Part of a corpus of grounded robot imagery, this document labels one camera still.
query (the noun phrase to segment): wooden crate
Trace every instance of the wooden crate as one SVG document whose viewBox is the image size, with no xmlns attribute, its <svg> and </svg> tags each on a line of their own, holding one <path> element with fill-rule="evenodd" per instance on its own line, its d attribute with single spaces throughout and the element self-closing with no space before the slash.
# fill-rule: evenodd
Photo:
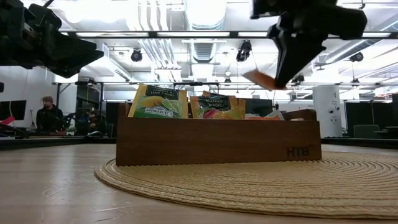
<svg viewBox="0 0 398 224">
<path fill-rule="evenodd" d="M 128 105 L 119 110 L 118 166 L 322 158 L 319 122 L 310 110 L 284 115 L 305 121 L 128 118 Z"/>
</svg>

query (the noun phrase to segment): white cylinder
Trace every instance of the white cylinder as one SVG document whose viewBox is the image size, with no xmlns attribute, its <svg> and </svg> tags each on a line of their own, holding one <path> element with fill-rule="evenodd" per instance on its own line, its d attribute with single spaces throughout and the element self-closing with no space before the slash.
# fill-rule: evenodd
<svg viewBox="0 0 398 224">
<path fill-rule="evenodd" d="M 316 86 L 312 91 L 313 105 L 317 111 L 321 138 L 342 137 L 338 86 Z"/>
</svg>

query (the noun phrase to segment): person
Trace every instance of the person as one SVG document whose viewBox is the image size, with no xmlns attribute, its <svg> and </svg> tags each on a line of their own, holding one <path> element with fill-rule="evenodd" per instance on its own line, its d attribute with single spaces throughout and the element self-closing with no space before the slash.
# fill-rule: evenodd
<svg viewBox="0 0 398 224">
<path fill-rule="evenodd" d="M 90 111 L 90 133 L 93 131 L 99 131 L 102 134 L 107 134 L 106 121 L 103 116 L 100 115 L 98 110 Z"/>
<path fill-rule="evenodd" d="M 63 113 L 53 104 L 51 96 L 42 98 L 43 108 L 36 114 L 36 125 L 38 132 L 61 131 L 63 126 Z"/>
</svg>

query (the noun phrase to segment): monitor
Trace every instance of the monitor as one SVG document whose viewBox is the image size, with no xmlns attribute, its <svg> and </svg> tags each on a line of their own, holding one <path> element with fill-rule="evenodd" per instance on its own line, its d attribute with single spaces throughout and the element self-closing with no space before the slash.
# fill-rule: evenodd
<svg viewBox="0 0 398 224">
<path fill-rule="evenodd" d="M 246 101 L 246 113 L 267 116 L 272 113 L 272 100 L 244 99 Z"/>
<path fill-rule="evenodd" d="M 16 121 L 25 119 L 26 100 L 1 101 L 0 102 L 0 121 L 9 118 L 11 114 Z"/>
</svg>

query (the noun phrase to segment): round jute rug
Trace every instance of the round jute rug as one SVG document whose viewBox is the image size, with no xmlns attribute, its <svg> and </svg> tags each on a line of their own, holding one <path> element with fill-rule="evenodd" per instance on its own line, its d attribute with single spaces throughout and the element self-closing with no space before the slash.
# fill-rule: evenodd
<svg viewBox="0 0 398 224">
<path fill-rule="evenodd" d="M 125 166 L 95 170 L 134 194 L 268 215 L 398 219 L 398 157 L 324 152 L 321 161 Z"/>
</svg>

